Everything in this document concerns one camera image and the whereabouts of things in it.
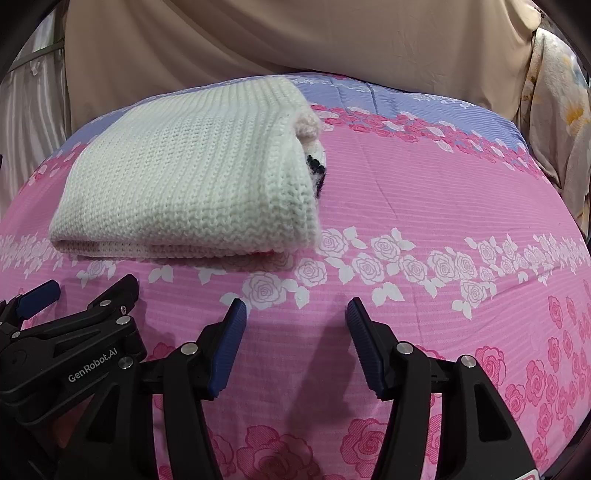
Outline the white red navy knit sweater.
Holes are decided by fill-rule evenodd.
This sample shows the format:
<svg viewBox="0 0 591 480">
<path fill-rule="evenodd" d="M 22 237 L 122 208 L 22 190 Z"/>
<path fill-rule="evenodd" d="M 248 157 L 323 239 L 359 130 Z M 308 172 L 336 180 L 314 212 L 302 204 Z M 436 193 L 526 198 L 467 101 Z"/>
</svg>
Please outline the white red navy knit sweater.
<svg viewBox="0 0 591 480">
<path fill-rule="evenodd" d="M 92 258 L 211 258 L 317 245 L 322 123 L 287 78 L 136 105 L 75 160 L 49 227 Z"/>
</svg>

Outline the silver satin curtain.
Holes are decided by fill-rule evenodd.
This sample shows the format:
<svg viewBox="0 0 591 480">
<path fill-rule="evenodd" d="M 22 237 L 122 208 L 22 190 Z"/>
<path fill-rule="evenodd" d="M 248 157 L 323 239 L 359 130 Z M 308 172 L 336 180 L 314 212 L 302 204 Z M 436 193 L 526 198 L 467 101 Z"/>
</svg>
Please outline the silver satin curtain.
<svg viewBox="0 0 591 480">
<path fill-rule="evenodd" d="M 1 211 L 71 135 L 65 74 L 65 13 L 59 4 L 35 29 L 1 83 Z"/>
</svg>

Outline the pink floral bed sheet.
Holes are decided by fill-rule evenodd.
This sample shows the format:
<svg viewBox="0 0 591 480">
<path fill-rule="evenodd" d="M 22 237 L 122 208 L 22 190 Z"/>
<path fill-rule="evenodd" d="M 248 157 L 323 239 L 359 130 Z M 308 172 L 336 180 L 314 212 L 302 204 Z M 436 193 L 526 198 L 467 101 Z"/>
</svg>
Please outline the pink floral bed sheet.
<svg viewBox="0 0 591 480">
<path fill-rule="evenodd" d="M 590 255 L 521 134 L 460 100 L 328 75 L 293 82 L 325 125 L 318 247 L 211 264 L 55 251 L 48 228 L 69 170 L 112 112 L 55 149 L 3 215 L 2 296 L 56 280 L 45 322 L 132 274 L 153 360 L 242 299 L 249 321 L 228 388 L 204 406 L 226 479 L 370 478 L 390 407 L 346 329 L 346 304 L 360 298 L 426 354 L 475 357 L 547 475 L 590 410 Z"/>
</svg>

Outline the beige fabric drape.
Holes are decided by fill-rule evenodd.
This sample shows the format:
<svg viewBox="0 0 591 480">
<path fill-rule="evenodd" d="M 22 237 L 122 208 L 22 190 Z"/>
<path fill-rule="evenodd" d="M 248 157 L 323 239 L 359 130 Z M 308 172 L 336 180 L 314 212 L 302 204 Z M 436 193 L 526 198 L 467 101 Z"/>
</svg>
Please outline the beige fabric drape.
<svg viewBox="0 0 591 480">
<path fill-rule="evenodd" d="M 526 1 L 73 1 L 72 125 L 160 93 L 300 71 L 513 119 L 540 22 Z"/>
</svg>

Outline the floral cream quilt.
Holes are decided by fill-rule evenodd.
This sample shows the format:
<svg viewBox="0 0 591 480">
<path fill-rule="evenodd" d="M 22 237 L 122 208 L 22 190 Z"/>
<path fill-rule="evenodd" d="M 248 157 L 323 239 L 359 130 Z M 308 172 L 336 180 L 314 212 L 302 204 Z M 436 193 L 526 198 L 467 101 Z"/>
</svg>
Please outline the floral cream quilt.
<svg viewBox="0 0 591 480">
<path fill-rule="evenodd" d="M 533 156 L 579 227 L 590 215 L 590 86 L 575 53 L 539 28 L 518 125 Z"/>
</svg>

